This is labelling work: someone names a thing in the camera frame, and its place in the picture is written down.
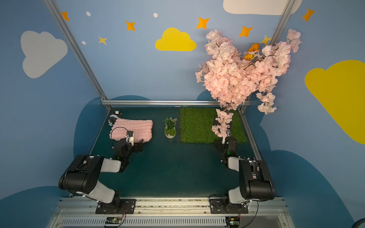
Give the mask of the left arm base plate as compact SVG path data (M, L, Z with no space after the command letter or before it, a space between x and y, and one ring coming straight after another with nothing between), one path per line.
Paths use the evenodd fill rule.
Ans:
M112 203L106 204L99 202L96 214L134 214L136 208L136 199L117 199Z

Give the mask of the pink knitted bag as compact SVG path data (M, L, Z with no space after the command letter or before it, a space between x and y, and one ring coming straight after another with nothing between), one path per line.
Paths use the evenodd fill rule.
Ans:
M152 139L152 120L117 119L110 131L110 138L116 141L126 138L127 131L134 132L134 142L148 142Z

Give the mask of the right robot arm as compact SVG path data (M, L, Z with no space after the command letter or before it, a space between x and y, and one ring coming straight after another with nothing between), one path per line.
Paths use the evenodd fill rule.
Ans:
M215 140L214 147L221 152L221 163L239 173L239 186L229 190L222 199L212 199L217 205L216 213L248 213L252 201L269 201L276 197L271 174L265 161L241 158L237 155L237 140L228 136Z

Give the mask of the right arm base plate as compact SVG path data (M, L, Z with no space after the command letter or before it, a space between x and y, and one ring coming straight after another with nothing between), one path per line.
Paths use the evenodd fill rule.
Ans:
M211 214L248 214L246 204L233 204L221 198L210 198Z

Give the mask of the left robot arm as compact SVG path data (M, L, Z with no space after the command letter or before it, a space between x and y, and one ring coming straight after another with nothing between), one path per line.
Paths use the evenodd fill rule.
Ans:
M100 182L101 173L123 173L132 153L142 151L144 140L132 143L127 138L117 141L113 158L78 155L59 180L59 188L81 194L97 202L96 214L133 214L136 201L121 199L119 194Z

